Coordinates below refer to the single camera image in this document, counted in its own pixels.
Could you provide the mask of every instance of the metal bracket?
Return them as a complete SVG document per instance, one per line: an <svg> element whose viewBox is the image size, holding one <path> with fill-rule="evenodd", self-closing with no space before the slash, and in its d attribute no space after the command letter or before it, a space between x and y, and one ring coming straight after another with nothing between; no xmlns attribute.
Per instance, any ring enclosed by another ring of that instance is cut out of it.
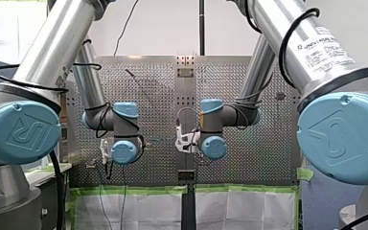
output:
<svg viewBox="0 0 368 230"><path fill-rule="evenodd" d="M178 171L178 180L180 181L195 180L195 179L196 179L196 171L194 170Z"/></svg>
<svg viewBox="0 0 368 230"><path fill-rule="evenodd" d="M193 78L194 69L193 68L179 68L177 69L177 76L179 78Z"/></svg>

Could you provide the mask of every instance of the green tape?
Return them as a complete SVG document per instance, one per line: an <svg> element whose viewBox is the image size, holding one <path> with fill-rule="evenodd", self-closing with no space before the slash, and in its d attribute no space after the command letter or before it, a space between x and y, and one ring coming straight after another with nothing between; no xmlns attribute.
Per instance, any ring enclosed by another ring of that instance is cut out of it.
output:
<svg viewBox="0 0 368 230"><path fill-rule="evenodd" d="M293 194L298 191L298 186L265 186L265 185L242 185L242 184L220 184L220 185L196 185L196 193L215 193L215 192L260 192L275 194Z"/></svg>
<svg viewBox="0 0 368 230"><path fill-rule="evenodd" d="M61 163L61 164L59 164L59 168L61 170L65 169L69 166L71 166L70 163ZM45 166L45 167L38 166L38 167L35 167L35 168L32 168L32 169L29 169L29 170L27 170L27 173L33 173L33 172L53 173L54 171L55 171L55 169L53 168L53 165L48 165L48 166Z"/></svg>
<svg viewBox="0 0 368 230"><path fill-rule="evenodd" d="M102 195L123 195L125 186L102 186ZM100 187L71 189L72 196L98 196ZM127 195L181 195L187 193L186 186L126 187Z"/></svg>
<svg viewBox="0 0 368 230"><path fill-rule="evenodd" d="M299 180L307 180L310 181L313 177L313 171L309 169L304 168L298 168L297 169L297 178Z"/></svg>

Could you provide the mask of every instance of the white wall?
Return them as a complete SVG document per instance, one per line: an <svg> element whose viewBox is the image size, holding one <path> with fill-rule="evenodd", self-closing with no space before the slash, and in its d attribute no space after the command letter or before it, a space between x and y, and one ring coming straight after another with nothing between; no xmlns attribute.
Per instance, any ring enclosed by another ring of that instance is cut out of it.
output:
<svg viewBox="0 0 368 230"><path fill-rule="evenodd" d="M111 56L134 0L118 0L89 33L97 56ZM206 55L250 56L258 34L234 3L205 1ZM118 56L199 54L198 0L139 0Z"/></svg>
<svg viewBox="0 0 368 230"><path fill-rule="evenodd" d="M19 63L45 18L44 2L0 2L0 60Z"/></svg>

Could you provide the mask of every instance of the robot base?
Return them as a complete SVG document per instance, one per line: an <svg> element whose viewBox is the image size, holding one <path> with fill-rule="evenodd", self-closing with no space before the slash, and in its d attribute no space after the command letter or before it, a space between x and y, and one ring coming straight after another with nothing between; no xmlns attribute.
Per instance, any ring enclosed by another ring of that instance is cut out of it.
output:
<svg viewBox="0 0 368 230"><path fill-rule="evenodd" d="M0 229L40 230L41 198L40 190L32 188L27 198L0 208Z"/></svg>

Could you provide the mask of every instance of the vertical metal pole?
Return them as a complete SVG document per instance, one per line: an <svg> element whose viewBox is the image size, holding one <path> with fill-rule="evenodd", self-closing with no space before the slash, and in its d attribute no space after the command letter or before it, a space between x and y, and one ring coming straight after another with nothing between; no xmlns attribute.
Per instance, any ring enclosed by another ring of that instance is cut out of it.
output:
<svg viewBox="0 0 368 230"><path fill-rule="evenodd" d="M199 0L199 54L205 56L205 0Z"/></svg>

